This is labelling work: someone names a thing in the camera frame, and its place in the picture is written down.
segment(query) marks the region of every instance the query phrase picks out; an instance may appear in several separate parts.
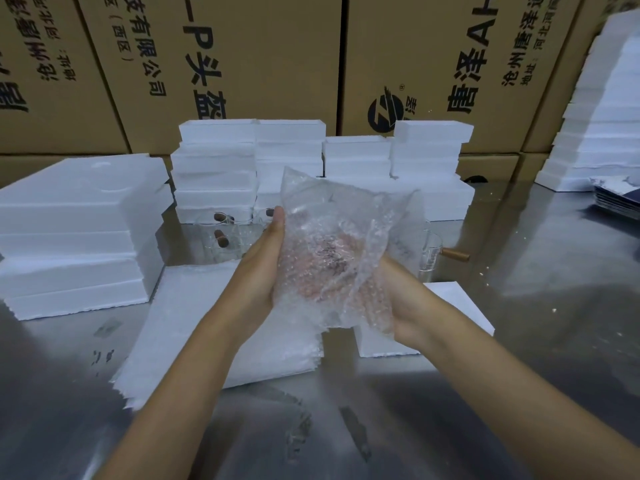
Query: left hand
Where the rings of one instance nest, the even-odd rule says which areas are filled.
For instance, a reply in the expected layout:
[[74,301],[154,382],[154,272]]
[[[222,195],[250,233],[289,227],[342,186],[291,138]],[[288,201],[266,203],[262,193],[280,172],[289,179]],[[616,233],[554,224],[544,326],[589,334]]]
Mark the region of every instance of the left hand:
[[246,252],[227,287],[212,308],[239,347],[251,337],[273,308],[278,258],[284,240],[284,209],[276,207],[273,220]]

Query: bubble wrap bag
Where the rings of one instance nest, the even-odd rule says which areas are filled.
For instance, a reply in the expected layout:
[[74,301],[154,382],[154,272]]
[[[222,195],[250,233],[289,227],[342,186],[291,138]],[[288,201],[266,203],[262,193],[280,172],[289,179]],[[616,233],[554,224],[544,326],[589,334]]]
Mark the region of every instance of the bubble wrap bag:
[[393,334],[378,265],[386,250],[417,274],[425,227],[420,192],[373,193],[286,168],[281,194],[286,226],[276,304],[321,330],[366,322]]

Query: forearm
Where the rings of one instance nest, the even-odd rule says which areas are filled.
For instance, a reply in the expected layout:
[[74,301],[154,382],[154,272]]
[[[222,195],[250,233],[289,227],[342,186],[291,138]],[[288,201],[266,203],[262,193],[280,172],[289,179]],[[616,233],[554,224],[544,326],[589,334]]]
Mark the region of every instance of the forearm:
[[635,446],[426,288],[420,351],[505,445],[544,478],[626,479]]
[[216,311],[201,320],[96,479],[187,478],[237,350]]

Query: metal table surface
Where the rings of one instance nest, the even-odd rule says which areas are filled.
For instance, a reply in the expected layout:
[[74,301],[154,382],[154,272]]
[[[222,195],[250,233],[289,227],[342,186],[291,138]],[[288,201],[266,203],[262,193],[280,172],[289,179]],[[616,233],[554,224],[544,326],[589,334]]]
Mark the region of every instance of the metal table surface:
[[[640,226],[589,194],[478,186],[434,281],[456,280],[495,337],[640,445]],[[170,266],[192,261],[165,213]],[[88,479],[131,421],[109,379],[149,304],[15,321],[0,310],[0,478]],[[351,330],[324,334],[317,371],[225,390],[193,478],[520,479],[511,459],[421,356],[361,359]]]

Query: wooden handle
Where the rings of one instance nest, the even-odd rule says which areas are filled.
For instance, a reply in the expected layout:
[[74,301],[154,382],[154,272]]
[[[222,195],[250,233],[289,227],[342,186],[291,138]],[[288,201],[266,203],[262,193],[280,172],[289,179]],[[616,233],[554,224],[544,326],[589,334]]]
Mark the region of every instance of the wooden handle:
[[443,248],[440,251],[440,254],[442,254],[444,257],[455,259],[456,261],[460,262],[468,262],[469,258],[471,257],[469,253],[451,248]]

